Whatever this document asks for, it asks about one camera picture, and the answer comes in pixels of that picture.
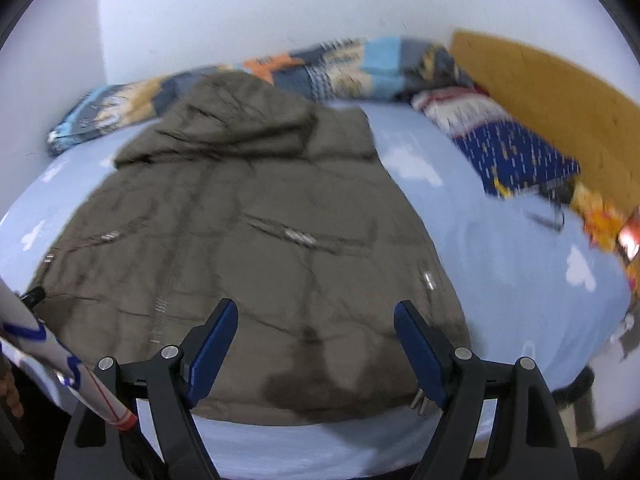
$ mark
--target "blanket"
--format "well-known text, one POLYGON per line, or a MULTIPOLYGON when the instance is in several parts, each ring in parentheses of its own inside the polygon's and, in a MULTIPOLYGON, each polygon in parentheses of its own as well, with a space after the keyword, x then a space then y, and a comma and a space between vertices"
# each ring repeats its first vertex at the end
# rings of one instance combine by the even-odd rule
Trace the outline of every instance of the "blanket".
POLYGON ((396 37, 332 41, 277 56, 95 89, 49 133, 49 152, 59 155, 81 142, 162 116, 203 76, 229 70, 252 73, 316 102, 334 98, 408 101, 422 90, 473 86, 438 43, 396 37))
POLYGON ((410 400, 399 300, 469 345, 453 286, 362 110, 222 72, 115 163, 31 284, 47 293, 37 315, 85 362, 148 358, 233 298, 236 338, 194 412, 282 426, 410 400))

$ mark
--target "hand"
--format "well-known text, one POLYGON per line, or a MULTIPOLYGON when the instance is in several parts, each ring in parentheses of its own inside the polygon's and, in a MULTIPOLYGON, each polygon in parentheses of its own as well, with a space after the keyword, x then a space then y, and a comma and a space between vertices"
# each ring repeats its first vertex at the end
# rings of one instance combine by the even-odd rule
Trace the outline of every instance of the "hand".
POLYGON ((15 418, 20 418, 24 415, 24 408, 20 403, 18 388, 15 387, 14 375, 11 373, 11 364, 3 355, 0 355, 0 359, 4 361, 0 364, 0 399, 4 397, 12 415, 15 418))

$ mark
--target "light blue bed sheet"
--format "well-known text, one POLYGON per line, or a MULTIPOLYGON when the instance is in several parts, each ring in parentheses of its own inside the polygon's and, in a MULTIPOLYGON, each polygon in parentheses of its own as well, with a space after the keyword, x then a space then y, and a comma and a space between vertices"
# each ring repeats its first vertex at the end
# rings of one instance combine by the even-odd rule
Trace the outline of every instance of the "light blue bed sheet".
MULTIPOLYGON (((565 212, 561 234, 525 212, 551 216, 535 197, 484 195, 466 158, 407 105, 359 105, 369 116, 383 164, 424 221, 466 315, 474 351, 513 363, 533 357, 553 388, 570 383, 624 316, 630 293, 618 263, 590 250, 580 221, 565 212)), ((0 276, 25 291, 33 271, 78 205, 113 171, 113 155, 145 125, 63 153, 0 222, 0 276)), ((71 410, 74 398, 37 363, 3 349, 71 410)), ((141 424, 156 444, 145 403, 141 424)), ((478 435, 491 430, 485 403, 478 435)), ((327 480, 388 472, 420 460, 437 416, 398 408, 365 420, 272 428, 196 418, 226 478, 327 480)))

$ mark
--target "yellow wooden board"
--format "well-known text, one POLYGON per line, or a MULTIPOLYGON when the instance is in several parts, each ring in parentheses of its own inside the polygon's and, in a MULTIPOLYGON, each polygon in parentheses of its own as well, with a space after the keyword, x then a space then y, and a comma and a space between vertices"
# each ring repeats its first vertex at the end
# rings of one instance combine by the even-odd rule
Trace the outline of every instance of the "yellow wooden board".
POLYGON ((640 107, 631 99, 522 43, 457 31, 450 51, 508 112, 576 157, 590 189, 626 214, 640 204, 640 107))

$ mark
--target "patterned pillow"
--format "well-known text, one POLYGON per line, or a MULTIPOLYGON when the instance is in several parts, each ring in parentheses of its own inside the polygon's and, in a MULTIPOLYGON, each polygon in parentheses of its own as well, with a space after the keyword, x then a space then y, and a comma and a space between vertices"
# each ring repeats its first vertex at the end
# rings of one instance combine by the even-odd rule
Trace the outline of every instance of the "patterned pillow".
POLYGON ((580 172, 574 158, 558 152, 477 89, 420 92, 412 106, 464 153, 488 194, 507 197, 550 189, 580 172))

